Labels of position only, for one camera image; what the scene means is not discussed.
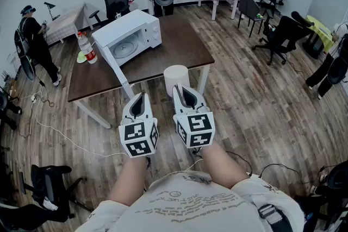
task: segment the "desk lamp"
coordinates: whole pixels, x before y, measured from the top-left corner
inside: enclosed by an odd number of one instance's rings
[[[58,16],[56,16],[56,17],[53,17],[52,14],[51,14],[51,9],[54,8],[55,5],[49,4],[49,3],[47,3],[47,2],[45,2],[44,5],[47,5],[49,14],[51,15],[51,18],[52,18],[52,21],[54,21],[55,19],[57,19],[57,18],[60,16],[60,15],[58,15]]]

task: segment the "chair armrest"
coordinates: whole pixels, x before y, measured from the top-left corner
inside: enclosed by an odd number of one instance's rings
[[[95,17],[99,13],[99,10],[96,10],[94,13],[92,13],[89,18]]]

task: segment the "white cylinder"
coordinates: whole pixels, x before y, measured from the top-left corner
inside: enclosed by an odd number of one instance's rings
[[[173,97],[174,85],[181,83],[190,86],[189,70],[182,65],[173,65],[164,70],[164,82],[167,94]]]

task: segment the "wooden floor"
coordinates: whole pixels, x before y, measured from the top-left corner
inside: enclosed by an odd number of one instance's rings
[[[249,39],[247,20],[243,20],[237,29],[238,16],[231,20],[227,6],[218,7],[216,21],[211,21],[211,5],[179,7],[175,8],[175,13],[189,19],[215,59],[204,97],[214,113],[215,140],[226,150],[250,161],[254,173],[260,173],[268,164],[282,163],[298,170],[304,181],[314,179],[323,165],[335,165],[347,159],[348,97],[341,85],[333,87],[319,101],[316,87],[310,91],[301,74],[297,74],[289,63],[283,66],[275,57],[273,64],[267,66],[269,52],[251,49],[259,44],[261,37],[257,34],[258,23]],[[47,85],[50,100],[55,103],[53,108],[47,103],[40,104],[38,120],[61,130],[76,144],[92,152],[105,155],[121,152],[117,126],[127,103],[125,93],[115,90],[88,99],[90,106],[111,123],[110,130],[104,129],[75,104],[66,101],[71,69],[78,53],[76,38],[71,37],[63,45],[54,46],[51,53],[56,65],[61,66],[63,80],[57,88],[53,87],[48,74],[40,65],[36,67],[37,75]],[[320,65],[320,61],[310,58],[301,46],[291,52],[289,60],[306,77]],[[192,87],[197,86],[198,77],[199,70],[190,71]],[[19,97],[40,90],[46,94],[37,81],[27,81],[23,72],[17,84]],[[149,185],[170,172],[188,168],[193,160],[175,133],[173,104],[166,94],[164,79],[137,84],[133,90],[144,90],[149,94],[153,114],[158,119],[160,138],[151,171],[147,174]],[[13,115],[13,118],[20,121],[21,134],[31,129],[31,136],[24,139],[18,131],[5,126],[1,142],[2,146],[10,147],[5,158],[14,172],[14,185],[18,188],[19,171],[24,172],[26,182],[30,183],[32,164],[69,165],[73,171],[66,176],[66,184],[86,176],[88,181],[80,184],[75,194],[79,201],[96,208],[106,199],[120,174],[125,156],[103,158],[78,149],[58,132],[36,123],[37,103],[33,106],[30,124],[30,99],[21,100],[20,106],[24,108],[24,115]],[[237,161],[249,171],[242,160]],[[197,163],[196,169],[204,171],[204,162]],[[268,168],[263,178],[291,196],[305,195],[311,186],[301,185],[295,173],[278,166]],[[33,202],[31,194],[17,193],[15,197],[19,206]],[[71,209],[76,218],[66,223],[47,222],[40,231],[74,231],[88,213],[73,204]]]

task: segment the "black clothing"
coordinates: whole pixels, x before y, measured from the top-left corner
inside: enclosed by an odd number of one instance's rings
[[[319,67],[319,69],[317,69],[317,71],[314,74],[312,74],[306,80],[306,84],[308,86],[314,87],[316,84],[320,83],[324,78],[324,80],[321,82],[318,88],[318,93],[321,97],[323,97],[332,86],[332,84],[328,81],[327,73],[330,69],[333,60],[333,57],[330,54],[327,54],[324,63]]]
[[[9,109],[13,111],[14,113],[18,114],[21,108],[19,106],[15,106],[12,102],[7,101],[6,109]],[[16,122],[12,120],[10,117],[6,115],[6,112],[0,109],[0,119],[1,121],[4,121],[7,125],[10,126],[12,130],[17,129]]]
[[[42,33],[38,34],[41,30],[41,26],[33,17],[24,17],[21,20],[20,29],[23,30],[23,34],[30,46],[28,56],[41,64],[49,74],[52,82],[55,83],[58,79],[58,68],[52,62],[52,57],[48,50],[44,35]]]

